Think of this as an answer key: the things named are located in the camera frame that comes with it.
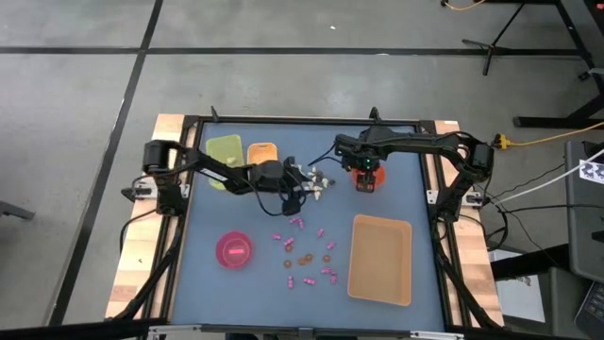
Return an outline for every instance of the gray floor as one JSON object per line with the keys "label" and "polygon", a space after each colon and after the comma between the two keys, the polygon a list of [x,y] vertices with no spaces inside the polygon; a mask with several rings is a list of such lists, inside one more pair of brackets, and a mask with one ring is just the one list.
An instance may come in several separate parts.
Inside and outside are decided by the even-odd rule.
{"label": "gray floor", "polygon": [[[597,60],[602,37],[582,2],[566,1]],[[151,0],[0,0],[0,45],[137,46]],[[459,47],[488,42],[514,6],[462,13],[420,0],[165,0],[153,46]],[[553,8],[527,6],[501,41],[512,47],[572,46]],[[120,107],[131,56],[0,55],[0,199],[38,212],[0,218],[0,328],[35,326],[75,235]],[[119,191],[141,170],[143,143],[166,113],[447,119],[490,140],[528,141],[559,131],[517,129],[517,114],[563,116],[596,94],[575,59],[388,56],[151,56],[128,115],[66,322],[103,317],[118,262],[119,228],[131,204]],[[602,132],[576,137],[598,141]],[[562,142],[497,153],[490,192],[562,163]],[[508,208],[564,202],[561,183]],[[500,225],[489,210],[488,230]],[[523,212],[542,247],[566,240],[565,212]],[[512,247],[535,248],[512,220]]]}

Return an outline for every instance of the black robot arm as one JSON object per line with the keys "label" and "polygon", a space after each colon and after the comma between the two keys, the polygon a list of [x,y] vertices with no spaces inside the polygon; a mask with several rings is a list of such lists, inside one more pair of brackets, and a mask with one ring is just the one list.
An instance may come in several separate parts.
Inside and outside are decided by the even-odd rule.
{"label": "black robot arm", "polygon": [[[183,163],[171,169],[170,151],[182,154]],[[144,145],[143,171],[151,176],[158,187],[158,213],[180,216],[186,212],[186,201],[182,197],[176,177],[183,171],[193,170],[209,178],[220,181],[225,189],[234,195],[248,193],[280,193],[283,198],[281,212],[292,215],[300,212],[300,198],[306,195],[301,183],[309,181],[294,166],[294,158],[283,163],[265,161],[230,167],[205,153],[185,147],[173,141],[154,140]]]}
{"label": "black robot arm", "polygon": [[474,183],[486,180],[493,171],[493,149],[464,132],[399,133],[388,127],[372,126],[358,138],[339,134],[335,139],[335,154],[342,157],[343,168],[360,171],[357,190],[363,192],[374,191],[374,171],[380,167],[379,162],[386,161],[393,152],[443,156],[455,166],[459,174],[451,185],[440,188],[434,204],[436,216],[446,222],[458,220],[465,193]]}

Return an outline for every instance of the orange tray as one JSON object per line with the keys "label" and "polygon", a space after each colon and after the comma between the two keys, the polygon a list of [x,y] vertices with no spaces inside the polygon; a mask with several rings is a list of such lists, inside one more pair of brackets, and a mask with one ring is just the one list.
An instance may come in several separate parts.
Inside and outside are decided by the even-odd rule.
{"label": "orange tray", "polygon": [[272,143],[255,143],[247,148],[248,164],[260,164],[265,161],[277,160],[277,146]]}
{"label": "orange tray", "polygon": [[411,304],[411,224],[355,216],[348,295],[400,306]]}

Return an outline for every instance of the white cable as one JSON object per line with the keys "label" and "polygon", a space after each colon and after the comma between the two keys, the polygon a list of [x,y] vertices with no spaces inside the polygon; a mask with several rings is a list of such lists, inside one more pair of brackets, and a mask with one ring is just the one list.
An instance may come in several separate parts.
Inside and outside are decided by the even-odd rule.
{"label": "white cable", "polygon": [[[604,154],[604,149],[600,150],[600,151],[599,151],[598,153],[596,153],[594,156],[592,156],[591,158],[589,158],[589,159],[588,159],[586,162],[591,162],[591,161],[595,160],[595,159],[596,159],[598,156],[600,156],[600,155],[602,155],[602,154]],[[503,202],[507,202],[507,201],[509,201],[509,200],[512,200],[512,199],[518,198],[518,197],[520,197],[520,196],[524,196],[524,195],[526,195],[526,194],[529,194],[529,193],[532,193],[532,192],[534,192],[534,191],[536,191],[536,190],[539,190],[539,189],[541,189],[541,188],[544,188],[544,187],[546,187],[547,185],[549,185],[549,184],[551,184],[551,183],[553,183],[553,182],[555,182],[555,181],[557,181],[557,180],[563,179],[563,178],[565,178],[566,176],[568,176],[568,175],[570,175],[570,174],[574,173],[575,171],[579,170],[579,169],[581,168],[581,166],[582,166],[582,164],[581,164],[581,163],[579,163],[579,165],[577,165],[577,166],[575,166],[574,168],[572,168],[572,169],[568,170],[567,172],[565,172],[565,173],[563,173],[563,174],[559,175],[558,177],[556,177],[556,178],[552,179],[551,181],[549,181],[549,182],[545,182],[545,183],[543,183],[543,184],[541,184],[541,185],[539,185],[539,186],[536,186],[536,187],[534,187],[534,188],[532,188],[532,189],[528,189],[528,190],[526,190],[526,191],[523,191],[522,193],[519,193],[519,194],[516,194],[516,195],[511,195],[511,196],[509,196],[509,197],[503,198],[503,199],[501,199],[500,201],[498,201],[497,203],[495,203],[495,205],[499,205],[499,204],[501,204],[501,203],[503,203]]]}

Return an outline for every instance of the wooden board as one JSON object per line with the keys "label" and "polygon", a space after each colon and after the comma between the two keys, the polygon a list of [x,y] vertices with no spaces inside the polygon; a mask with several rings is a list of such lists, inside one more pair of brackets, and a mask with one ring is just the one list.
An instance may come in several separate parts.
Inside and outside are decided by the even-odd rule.
{"label": "wooden board", "polygon": [[[460,126],[457,122],[436,121],[435,123],[436,132],[439,134],[460,130]],[[438,189],[433,156],[426,155],[426,158],[428,163],[430,186],[433,189]],[[455,179],[457,176],[458,172],[448,159],[444,157],[441,157],[441,159],[443,164],[443,172],[445,174],[445,184],[450,185],[453,179]],[[478,210],[473,208],[462,207],[461,214],[480,220]],[[497,297],[497,290],[495,288],[495,279],[493,278],[493,272],[491,271],[491,263],[489,262],[489,255],[487,252],[486,243],[484,242],[484,233],[482,231],[482,227],[475,221],[463,217],[460,217],[460,220],[453,224],[453,227],[455,229],[457,248],[461,262],[461,273],[463,275],[465,285],[468,287],[470,292],[472,292],[472,295],[477,300],[478,304],[484,308],[492,320],[499,325],[503,325],[503,315],[499,307],[499,299]],[[441,234],[443,234],[444,229],[445,226],[443,224],[439,224],[439,231]],[[443,240],[443,247],[448,255],[449,249],[446,239]],[[448,278],[446,279],[446,282],[453,323],[455,325],[461,325],[461,312],[457,291],[455,290],[453,283]],[[473,316],[472,324],[474,327],[479,327],[478,322]]]}
{"label": "wooden board", "polygon": [[[160,114],[155,126],[152,139],[163,139],[178,141],[184,115],[182,114]],[[438,133],[447,133],[459,130],[457,122],[437,121],[436,128]],[[187,145],[192,145],[193,132],[187,139]],[[428,158],[428,172],[432,188],[437,189],[436,171],[431,156]],[[445,180],[447,185],[457,176],[457,171],[447,159],[443,159]],[[134,204],[132,216],[148,212],[155,207],[156,201],[149,199],[137,201]],[[471,208],[461,208],[461,213],[479,219],[478,212]],[[168,243],[171,241],[171,235],[175,225],[171,223],[171,229],[168,237]],[[120,313],[127,303],[134,298],[136,293],[148,278],[151,270],[151,263],[155,253],[155,246],[159,237],[159,225],[161,216],[150,214],[141,220],[133,222],[128,228],[126,241],[122,257],[118,264],[113,289],[109,298],[109,305],[106,316],[113,316]],[[489,316],[500,325],[503,325],[503,316],[499,308],[497,292],[495,290],[495,281],[487,254],[486,244],[482,228],[476,222],[461,218],[454,225],[457,236],[457,245],[460,252],[461,270],[463,280]],[[159,282],[154,299],[154,305],[151,316],[159,315],[159,306],[161,304],[164,280]],[[453,321],[456,325],[461,324],[461,314],[457,294],[452,283],[447,280],[447,292],[451,301],[451,312]],[[478,326],[476,320],[473,320],[475,326]]]}
{"label": "wooden board", "polygon": [[[167,141],[179,141],[184,114],[160,114],[155,125],[155,130],[151,139],[161,139]],[[193,132],[187,138],[187,145],[193,145]],[[174,164],[175,154],[171,154],[170,163]],[[137,200],[132,209],[132,217],[155,209],[155,199]],[[113,288],[109,296],[109,304],[105,311],[105,316],[110,317],[120,313],[133,299],[141,289],[144,282],[151,273],[151,265],[159,238],[159,226],[161,225],[161,216],[156,213],[138,219],[128,226],[124,249],[117,266]],[[168,230],[167,245],[172,241],[176,219],[170,222]],[[158,283],[156,296],[151,310],[151,316],[159,316],[159,307],[163,296],[163,286],[165,284],[165,275]]]}

